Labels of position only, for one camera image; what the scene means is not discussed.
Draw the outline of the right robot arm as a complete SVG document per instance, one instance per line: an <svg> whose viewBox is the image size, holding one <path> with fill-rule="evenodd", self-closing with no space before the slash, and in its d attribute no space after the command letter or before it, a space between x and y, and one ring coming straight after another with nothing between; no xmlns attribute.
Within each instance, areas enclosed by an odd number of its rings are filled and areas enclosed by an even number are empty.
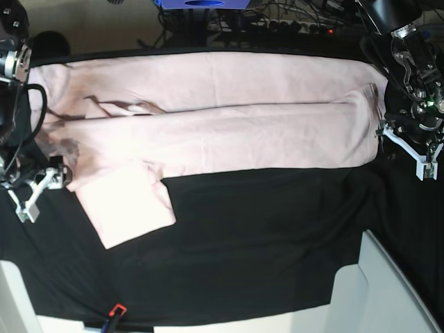
<svg viewBox="0 0 444 333"><path fill-rule="evenodd" d="M48 111L45 89L28 83L32 55L28 27L28 15L19 1L1 2L1 188L17 189L34 183L43 189L61 189L72 179L63 157L38 162L24 153L35 143ZM31 115L24 115L25 124L18 126L20 102L30 90L41 94L39 119L32 126Z"/></svg>

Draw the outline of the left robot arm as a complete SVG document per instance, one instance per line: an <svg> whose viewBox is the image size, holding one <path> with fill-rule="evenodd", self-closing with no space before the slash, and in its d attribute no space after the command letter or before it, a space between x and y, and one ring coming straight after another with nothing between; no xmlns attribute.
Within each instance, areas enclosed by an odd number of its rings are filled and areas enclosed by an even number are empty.
<svg viewBox="0 0 444 333"><path fill-rule="evenodd" d="M417 1L358 1L375 51L372 62L409 101L388 114L396 133L417 144L443 143L443 55L416 27Z"/></svg>

